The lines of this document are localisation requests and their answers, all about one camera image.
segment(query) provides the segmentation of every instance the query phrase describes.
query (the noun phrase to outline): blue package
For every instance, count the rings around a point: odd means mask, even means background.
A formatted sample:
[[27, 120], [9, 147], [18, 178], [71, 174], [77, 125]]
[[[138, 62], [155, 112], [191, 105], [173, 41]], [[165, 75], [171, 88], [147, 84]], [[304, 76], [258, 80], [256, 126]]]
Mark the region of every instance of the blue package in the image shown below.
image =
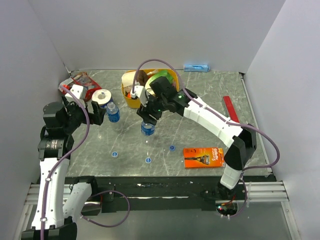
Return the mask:
[[184, 72], [204, 72], [207, 73], [210, 71], [209, 65], [183, 65]]

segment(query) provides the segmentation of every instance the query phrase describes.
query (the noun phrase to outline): orange package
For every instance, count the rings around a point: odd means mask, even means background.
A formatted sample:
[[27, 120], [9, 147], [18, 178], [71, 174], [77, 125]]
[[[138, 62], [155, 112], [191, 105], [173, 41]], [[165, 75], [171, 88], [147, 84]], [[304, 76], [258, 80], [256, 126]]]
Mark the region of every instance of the orange package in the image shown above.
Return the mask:
[[218, 147], [184, 148], [184, 167], [186, 169], [225, 167], [224, 150]]

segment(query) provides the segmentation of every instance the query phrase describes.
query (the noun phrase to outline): gray floor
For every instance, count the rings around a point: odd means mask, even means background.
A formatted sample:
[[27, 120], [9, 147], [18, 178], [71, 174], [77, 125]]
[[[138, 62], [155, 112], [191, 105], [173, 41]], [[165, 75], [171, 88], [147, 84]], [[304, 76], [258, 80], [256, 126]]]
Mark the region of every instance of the gray floor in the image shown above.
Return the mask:
[[[136, 109], [127, 106], [121, 93], [121, 76], [124, 70], [88, 70], [88, 74], [103, 89], [112, 93], [114, 102], [120, 108], [124, 126], [120, 131], [112, 129], [112, 123], [105, 119], [101, 126], [91, 125], [84, 144], [71, 156], [68, 177], [85, 175], [104, 176], [221, 176], [224, 169], [185, 169], [183, 148], [220, 147], [227, 149], [223, 143], [208, 130], [196, 122], [179, 116], [177, 113], [165, 112], [158, 121], [155, 141], [146, 146], [141, 134], [142, 119]], [[254, 124], [248, 99], [237, 72], [183, 72], [181, 78], [188, 89], [198, 94], [208, 105], [224, 113], [222, 97], [230, 96], [241, 123]], [[85, 132], [82, 125], [73, 134], [79, 142]], [[169, 146], [176, 146], [174, 152]], [[111, 153], [117, 151], [119, 157], [114, 159]], [[152, 163], [145, 163], [146, 157]], [[249, 160], [249, 166], [265, 165], [261, 144]], [[265, 176], [265, 168], [250, 169], [245, 175]]]
[[[115, 224], [125, 212], [93, 217]], [[280, 202], [250, 203], [241, 215], [221, 219], [217, 212], [200, 210], [132, 211], [114, 228], [102, 228], [81, 219], [77, 240], [290, 240]]]

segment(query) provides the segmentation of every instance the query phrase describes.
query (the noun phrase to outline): red bar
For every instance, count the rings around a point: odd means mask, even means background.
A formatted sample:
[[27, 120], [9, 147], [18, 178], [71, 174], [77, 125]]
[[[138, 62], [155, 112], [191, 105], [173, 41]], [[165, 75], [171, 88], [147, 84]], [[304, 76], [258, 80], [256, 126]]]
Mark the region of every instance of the red bar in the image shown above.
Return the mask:
[[224, 101], [224, 104], [226, 106], [226, 109], [227, 109], [227, 111], [229, 113], [229, 116], [230, 116], [231, 120], [236, 122], [236, 123], [239, 123], [239, 118], [237, 116], [237, 113], [236, 113], [236, 110], [234, 108], [234, 105], [231, 102], [230, 97], [229, 96], [224, 96], [223, 97], [223, 101]]

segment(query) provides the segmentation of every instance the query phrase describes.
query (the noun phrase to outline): table surface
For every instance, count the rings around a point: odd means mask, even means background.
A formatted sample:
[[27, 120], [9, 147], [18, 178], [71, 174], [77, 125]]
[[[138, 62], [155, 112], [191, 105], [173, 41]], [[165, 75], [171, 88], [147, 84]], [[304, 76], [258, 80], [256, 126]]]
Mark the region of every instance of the table surface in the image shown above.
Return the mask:
[[[70, 160], [67, 177], [96, 176], [221, 176], [224, 168], [185, 169], [183, 148], [227, 148], [212, 133], [196, 122], [181, 117], [177, 113], [164, 112], [155, 127], [154, 141], [149, 145], [143, 142], [141, 134], [142, 119], [136, 109], [129, 108], [121, 93], [121, 76], [125, 70], [87, 70], [103, 89], [112, 93], [114, 102], [120, 109], [123, 121], [121, 130], [112, 128], [108, 118], [101, 126], [91, 125], [89, 134], [82, 146]], [[224, 114], [222, 97], [230, 96], [239, 121], [254, 125], [254, 118], [243, 86], [241, 75], [237, 72], [183, 72], [178, 71], [185, 87], [196, 93], [208, 105]], [[73, 134], [75, 143], [85, 133], [85, 125]], [[176, 150], [170, 151], [170, 145]], [[118, 152], [118, 158], [111, 156]], [[146, 157], [152, 159], [146, 163]], [[248, 166], [265, 165], [261, 143], [257, 139], [257, 150]], [[247, 176], [266, 176], [266, 168], [250, 169]]]

